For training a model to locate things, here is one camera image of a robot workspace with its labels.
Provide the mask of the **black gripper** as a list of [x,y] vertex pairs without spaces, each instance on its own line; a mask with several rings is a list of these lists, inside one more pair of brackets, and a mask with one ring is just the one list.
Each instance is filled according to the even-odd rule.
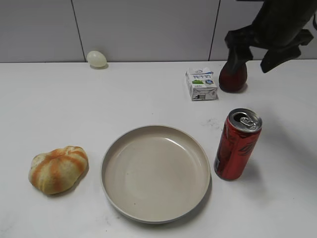
[[229,48],[227,68],[236,72],[253,60],[249,46],[268,50],[261,62],[263,73],[298,58],[298,45],[306,46],[313,35],[305,25],[317,11],[315,0],[265,0],[251,25],[229,31],[225,42]]

